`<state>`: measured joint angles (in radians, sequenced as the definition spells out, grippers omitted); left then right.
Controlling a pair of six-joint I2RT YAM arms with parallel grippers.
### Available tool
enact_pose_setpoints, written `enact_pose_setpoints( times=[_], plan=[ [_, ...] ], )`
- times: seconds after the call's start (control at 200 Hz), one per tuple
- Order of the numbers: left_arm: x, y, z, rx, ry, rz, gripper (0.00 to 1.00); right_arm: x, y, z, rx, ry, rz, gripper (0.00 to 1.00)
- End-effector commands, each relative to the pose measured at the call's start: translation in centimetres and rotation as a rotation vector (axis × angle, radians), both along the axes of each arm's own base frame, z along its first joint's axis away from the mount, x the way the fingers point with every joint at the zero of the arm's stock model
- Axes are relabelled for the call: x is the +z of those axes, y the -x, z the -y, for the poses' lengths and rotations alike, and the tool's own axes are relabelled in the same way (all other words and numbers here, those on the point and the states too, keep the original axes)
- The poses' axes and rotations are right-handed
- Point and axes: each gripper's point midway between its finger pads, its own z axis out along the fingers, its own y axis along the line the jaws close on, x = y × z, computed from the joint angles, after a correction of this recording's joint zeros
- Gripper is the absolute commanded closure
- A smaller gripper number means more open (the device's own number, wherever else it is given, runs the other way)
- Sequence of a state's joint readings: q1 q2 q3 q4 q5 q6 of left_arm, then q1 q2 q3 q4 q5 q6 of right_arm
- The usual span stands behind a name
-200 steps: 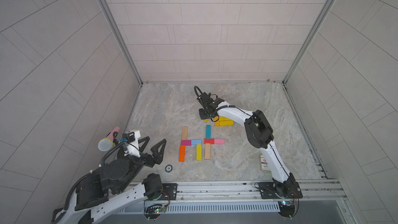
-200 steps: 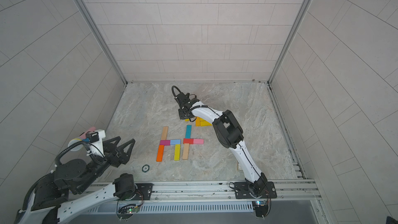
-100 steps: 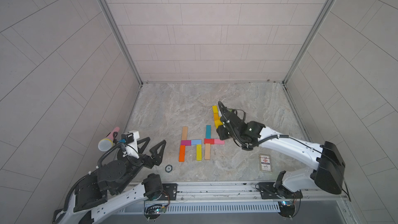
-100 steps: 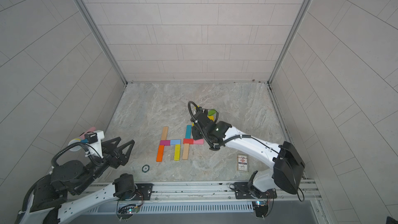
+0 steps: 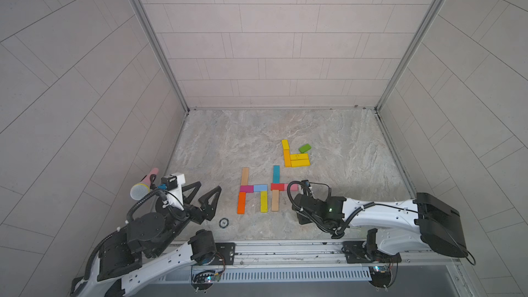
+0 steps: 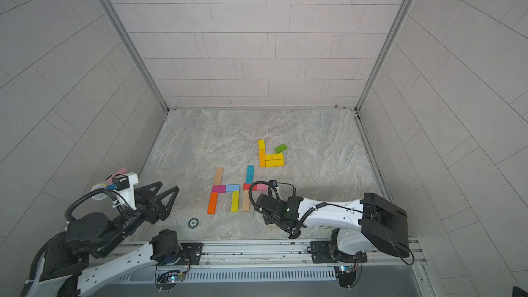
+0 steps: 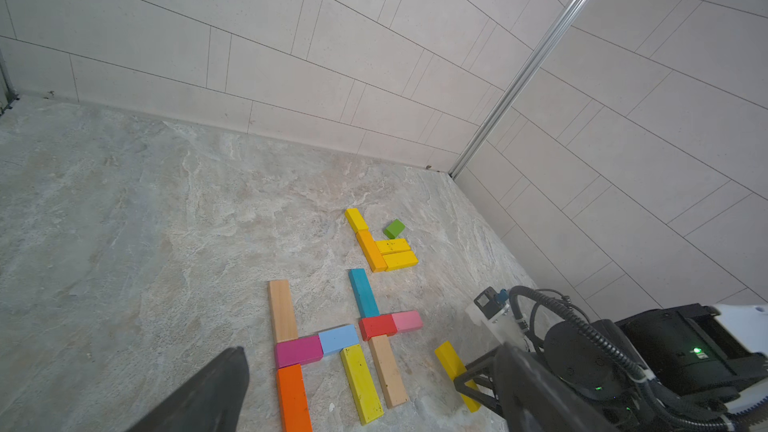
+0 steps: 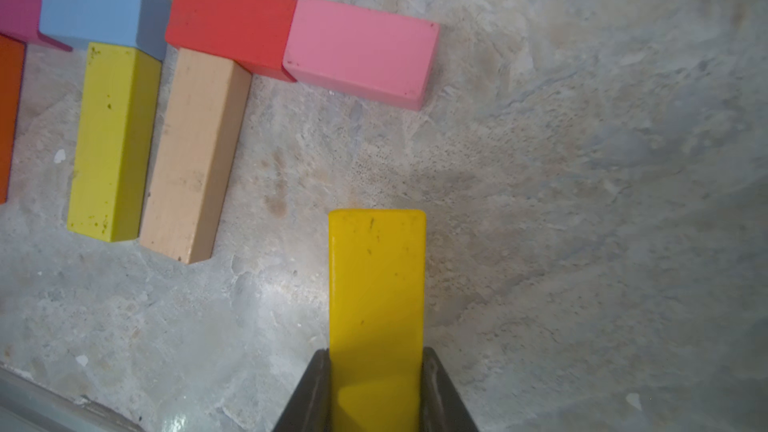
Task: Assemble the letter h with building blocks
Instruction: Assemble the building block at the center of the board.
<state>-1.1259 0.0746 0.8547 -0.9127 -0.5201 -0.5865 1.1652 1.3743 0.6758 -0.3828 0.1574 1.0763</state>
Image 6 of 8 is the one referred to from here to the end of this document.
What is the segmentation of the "magenta block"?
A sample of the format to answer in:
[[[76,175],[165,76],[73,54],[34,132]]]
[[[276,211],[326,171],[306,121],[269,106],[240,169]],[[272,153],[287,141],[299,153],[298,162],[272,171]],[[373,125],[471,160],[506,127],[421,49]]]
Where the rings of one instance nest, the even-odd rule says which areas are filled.
[[[212,192],[213,193],[226,193],[226,186],[224,185],[213,186]]]

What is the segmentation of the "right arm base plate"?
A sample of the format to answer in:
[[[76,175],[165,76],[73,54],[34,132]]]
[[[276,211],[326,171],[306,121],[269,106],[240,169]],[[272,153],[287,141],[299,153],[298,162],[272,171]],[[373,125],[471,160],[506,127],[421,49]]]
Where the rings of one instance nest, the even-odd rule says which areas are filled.
[[[314,264],[349,263],[358,265],[368,261],[365,252],[359,251],[354,255],[346,254],[337,249],[330,241],[312,241],[307,247]]]

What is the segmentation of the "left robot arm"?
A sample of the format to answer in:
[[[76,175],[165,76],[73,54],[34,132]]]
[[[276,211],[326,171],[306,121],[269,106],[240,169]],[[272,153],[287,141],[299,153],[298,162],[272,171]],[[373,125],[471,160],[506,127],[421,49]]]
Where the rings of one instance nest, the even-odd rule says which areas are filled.
[[[89,296],[110,281],[148,265],[170,265],[180,260],[174,230],[163,230],[135,251],[104,265],[89,267],[90,258],[104,259],[143,223],[166,220],[180,192],[162,190],[160,181],[136,188],[137,175],[115,175],[110,185],[93,188],[65,211],[67,228],[39,249],[30,266],[22,296]],[[79,219],[74,211],[96,195],[111,199],[118,216],[89,213]]]

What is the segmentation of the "green block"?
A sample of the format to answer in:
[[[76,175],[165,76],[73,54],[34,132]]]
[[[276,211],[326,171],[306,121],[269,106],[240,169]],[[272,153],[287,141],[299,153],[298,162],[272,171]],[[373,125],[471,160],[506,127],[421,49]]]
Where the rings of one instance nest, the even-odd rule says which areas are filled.
[[[275,153],[282,153],[287,149],[287,146],[285,144],[281,144],[278,147],[274,149]]]

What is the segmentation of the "amber orange block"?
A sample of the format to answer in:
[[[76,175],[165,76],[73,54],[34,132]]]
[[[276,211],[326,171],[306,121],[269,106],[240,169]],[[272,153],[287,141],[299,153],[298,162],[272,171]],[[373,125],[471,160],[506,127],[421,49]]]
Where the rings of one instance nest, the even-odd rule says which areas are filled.
[[[259,159],[259,166],[261,168],[265,168],[266,167],[266,159],[265,159],[265,150],[264,149],[260,149],[259,152],[258,152],[258,159]]]

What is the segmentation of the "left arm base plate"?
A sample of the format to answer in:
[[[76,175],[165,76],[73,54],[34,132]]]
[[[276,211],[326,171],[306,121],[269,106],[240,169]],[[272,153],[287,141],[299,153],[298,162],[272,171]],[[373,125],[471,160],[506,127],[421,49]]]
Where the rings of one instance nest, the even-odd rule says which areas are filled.
[[[177,261],[173,265],[199,265],[200,259],[202,257],[203,248],[204,244],[199,242],[180,243],[180,254],[177,257]]]

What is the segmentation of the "natural wood block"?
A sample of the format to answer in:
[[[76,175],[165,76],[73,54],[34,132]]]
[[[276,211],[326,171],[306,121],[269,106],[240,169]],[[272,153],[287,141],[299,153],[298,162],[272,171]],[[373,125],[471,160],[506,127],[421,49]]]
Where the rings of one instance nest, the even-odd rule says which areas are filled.
[[[250,202],[249,190],[244,190],[243,191],[243,203],[242,203],[241,211],[242,212],[248,212],[250,210],[250,206],[251,205],[252,204]]]
[[[213,182],[214,186],[221,186],[221,180],[222,180],[223,172],[224,172],[224,168],[223,167],[217,167],[216,168],[216,172],[215,172],[215,175],[214,175],[214,182]]]

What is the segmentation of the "light blue block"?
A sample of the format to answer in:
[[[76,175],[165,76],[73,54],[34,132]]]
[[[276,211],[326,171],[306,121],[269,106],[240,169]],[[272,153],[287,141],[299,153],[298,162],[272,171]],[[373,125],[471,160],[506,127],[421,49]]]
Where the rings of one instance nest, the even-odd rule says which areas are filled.
[[[230,184],[225,186],[225,191],[228,193],[240,191],[240,185],[239,184]]]

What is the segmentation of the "pink block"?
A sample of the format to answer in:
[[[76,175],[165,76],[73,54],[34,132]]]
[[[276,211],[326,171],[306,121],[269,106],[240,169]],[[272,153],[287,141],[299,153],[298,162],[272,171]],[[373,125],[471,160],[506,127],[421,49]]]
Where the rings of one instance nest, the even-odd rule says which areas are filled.
[[[268,190],[268,185],[265,185],[265,184],[257,184],[255,186],[255,189],[257,191],[267,191]]]

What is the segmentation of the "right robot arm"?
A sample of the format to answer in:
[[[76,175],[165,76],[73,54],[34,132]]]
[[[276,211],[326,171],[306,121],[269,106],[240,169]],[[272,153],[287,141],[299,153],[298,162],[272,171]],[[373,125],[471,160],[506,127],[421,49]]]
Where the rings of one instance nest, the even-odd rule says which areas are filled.
[[[326,227],[334,229],[332,247],[343,254],[376,249],[401,259],[411,256],[407,212],[375,193],[366,192],[361,200],[350,202],[298,196],[283,201],[269,195],[250,202],[267,224],[277,225],[290,239],[301,236],[303,228]]]

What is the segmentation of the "teal block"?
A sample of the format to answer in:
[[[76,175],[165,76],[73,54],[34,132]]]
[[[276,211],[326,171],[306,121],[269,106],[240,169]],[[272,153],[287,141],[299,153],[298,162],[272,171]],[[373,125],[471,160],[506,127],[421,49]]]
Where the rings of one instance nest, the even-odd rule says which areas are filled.
[[[246,172],[246,184],[253,183],[253,179],[254,179],[254,166],[249,165],[247,167],[247,172]]]

